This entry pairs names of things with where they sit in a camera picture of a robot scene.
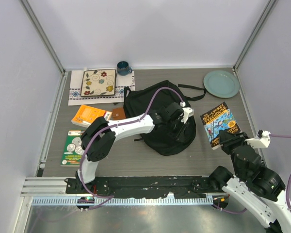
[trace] decorated square plate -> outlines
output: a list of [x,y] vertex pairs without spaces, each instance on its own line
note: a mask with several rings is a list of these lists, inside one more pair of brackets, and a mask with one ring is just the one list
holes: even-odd
[[83,73],[81,96],[112,96],[115,89],[116,71],[86,70]]

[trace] table surface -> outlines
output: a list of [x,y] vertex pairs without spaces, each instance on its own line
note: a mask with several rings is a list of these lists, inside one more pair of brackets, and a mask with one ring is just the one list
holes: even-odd
[[[187,84],[198,87],[203,86],[203,78],[213,70],[210,68],[199,69],[154,69],[135,70],[136,90],[145,89],[163,80],[169,80],[174,84]],[[56,119],[56,124],[48,151],[48,157],[44,169],[44,177],[73,177],[76,167],[61,166],[66,136],[69,130],[84,129],[71,123],[71,119],[79,109],[78,106],[68,107],[68,96],[71,72],[67,78],[63,98]],[[181,88],[186,96],[198,96],[203,91]],[[194,109],[196,120],[196,138],[183,152],[162,156],[148,147],[143,141],[134,142],[139,135],[124,138],[116,142],[109,155],[99,162],[96,176],[173,176],[173,175],[210,175],[218,166],[225,166],[233,172],[230,156],[221,150],[212,150],[200,120],[200,115],[209,111],[222,102],[226,102],[237,120],[241,130],[252,136],[249,121],[243,106],[243,101],[238,93],[229,99],[221,99],[207,93],[199,101],[190,102]],[[114,105],[95,104],[96,108],[111,111],[113,108],[123,106],[123,103]]]

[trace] illustrated book cover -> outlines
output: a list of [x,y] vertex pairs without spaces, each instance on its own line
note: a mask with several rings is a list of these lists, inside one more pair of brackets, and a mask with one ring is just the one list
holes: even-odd
[[229,133],[240,133],[241,130],[231,110],[225,102],[200,116],[213,150],[220,147],[219,131],[228,129]]
[[81,135],[85,130],[70,130],[68,132],[61,166],[79,166],[84,153],[82,149]]
[[72,124],[88,128],[98,117],[104,117],[106,120],[110,120],[111,116],[112,112],[88,105],[81,105],[71,122]]

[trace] round plate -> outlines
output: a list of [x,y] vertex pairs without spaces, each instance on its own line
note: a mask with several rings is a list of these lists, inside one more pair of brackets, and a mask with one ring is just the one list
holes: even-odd
[[224,70],[209,72],[204,77],[204,86],[210,94],[220,98],[231,98],[235,96],[240,89],[237,78]]

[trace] cable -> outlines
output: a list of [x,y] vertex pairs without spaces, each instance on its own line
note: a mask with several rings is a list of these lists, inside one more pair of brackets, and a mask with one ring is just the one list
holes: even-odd
[[[270,137],[291,138],[291,135],[270,134]],[[286,191],[286,202],[291,212],[290,188],[291,188],[291,174],[288,179],[287,191]]]
[[107,130],[107,129],[111,129],[111,128],[113,128],[113,127],[118,127],[118,126],[122,126],[122,125],[129,125],[129,124],[133,124],[133,123],[137,123],[137,122],[141,121],[143,118],[146,117],[146,115],[147,115],[148,112],[150,111],[151,105],[152,105],[152,103],[153,103],[153,101],[154,101],[156,95],[157,95],[160,91],[162,91],[162,90],[170,90],[170,91],[173,91],[173,92],[174,92],[174,93],[179,97],[179,99],[181,100],[181,102],[183,102],[183,99],[182,99],[181,95],[180,95],[177,91],[175,91],[174,89],[172,89],[172,88],[170,88],[170,87],[161,87],[161,88],[159,88],[158,90],[156,90],[156,92],[154,93],[154,95],[153,95],[153,97],[152,97],[152,99],[151,99],[151,101],[150,101],[150,103],[149,103],[149,105],[148,105],[148,107],[147,107],[145,113],[144,113],[144,114],[143,114],[139,119],[132,120],[132,121],[129,121],[129,122],[124,122],[124,123],[114,124],[114,125],[111,125],[111,126],[104,127],[104,128],[102,128],[101,130],[99,130],[99,131],[98,131],[98,132],[97,132],[97,133],[96,133],[96,134],[91,138],[91,140],[89,141],[87,147],[86,147],[85,150],[84,150],[83,156],[81,157],[81,160],[80,160],[80,167],[79,167],[79,171],[80,171],[80,181],[81,181],[83,187],[85,188],[85,190],[86,190],[89,194],[91,194],[92,196],[97,197],[97,198],[108,198],[108,200],[110,200],[110,199],[112,199],[112,198],[114,197],[114,196],[102,197],[102,196],[99,196],[99,195],[97,195],[97,194],[94,194],[93,192],[91,192],[91,191],[86,187],[86,184],[85,184],[85,182],[84,182],[83,175],[82,175],[82,164],[83,164],[83,162],[84,162],[84,160],[85,160],[85,156],[86,156],[86,154],[87,154],[89,148],[91,147],[93,141],[98,137],[98,135],[100,135],[102,132],[104,132],[104,131]]
[[223,211],[223,212],[226,212],[226,213],[229,213],[229,214],[233,214],[233,215],[240,215],[240,214],[243,214],[244,212],[247,211],[246,208],[244,208],[242,211],[239,211],[239,212],[233,212],[233,211],[225,210],[225,209],[223,209],[223,208],[220,208],[220,203],[218,203],[218,205],[213,204],[213,206],[214,206],[215,208],[217,208],[218,210],[220,210],[220,211]]

